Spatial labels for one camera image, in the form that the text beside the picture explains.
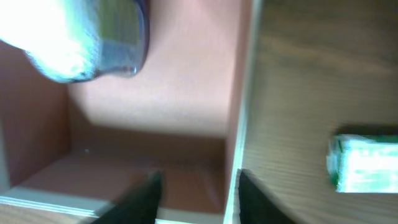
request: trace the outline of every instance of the wooden board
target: wooden board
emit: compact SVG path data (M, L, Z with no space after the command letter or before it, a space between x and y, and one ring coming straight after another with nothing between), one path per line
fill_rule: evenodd
M243 167L303 223L397 223L398 195L338 194L328 139L398 124L396 1L266 1Z

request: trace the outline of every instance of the wooden panel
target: wooden panel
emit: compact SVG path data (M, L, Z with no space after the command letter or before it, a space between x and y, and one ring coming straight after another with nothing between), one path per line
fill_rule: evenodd
M73 211L98 212L104 202L112 202L156 170L161 170L165 177L162 207L223 213L224 170L189 161L171 163L71 154L2 196L70 207Z
M396 223L398 195L338 194L328 139L344 124L398 124L395 1L266 1L246 169L304 223Z

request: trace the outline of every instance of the wood grain surface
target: wood grain surface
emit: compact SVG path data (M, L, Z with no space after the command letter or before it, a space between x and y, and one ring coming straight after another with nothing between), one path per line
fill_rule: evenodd
M397 1L265 1L243 167L308 224L398 223L398 195L338 194L328 139L398 124Z
M0 205L1 224L81 224L85 217Z

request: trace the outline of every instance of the black object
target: black object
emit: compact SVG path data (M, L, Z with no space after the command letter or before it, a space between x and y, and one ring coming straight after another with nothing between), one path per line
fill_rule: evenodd
M129 190L110 211L91 224L155 224L162 198L162 175L155 173L143 186ZM241 224L297 224L254 183L247 170L239 176Z
M248 171L239 176L241 224L296 224L249 178Z
M155 173L143 186L130 190L110 211L91 224L155 224L162 198L162 176Z

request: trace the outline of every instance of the pink wall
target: pink wall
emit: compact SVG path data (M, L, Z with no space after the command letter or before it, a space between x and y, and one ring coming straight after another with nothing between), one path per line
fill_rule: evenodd
M0 119L11 185L68 150L66 86L44 78L21 50L1 41Z

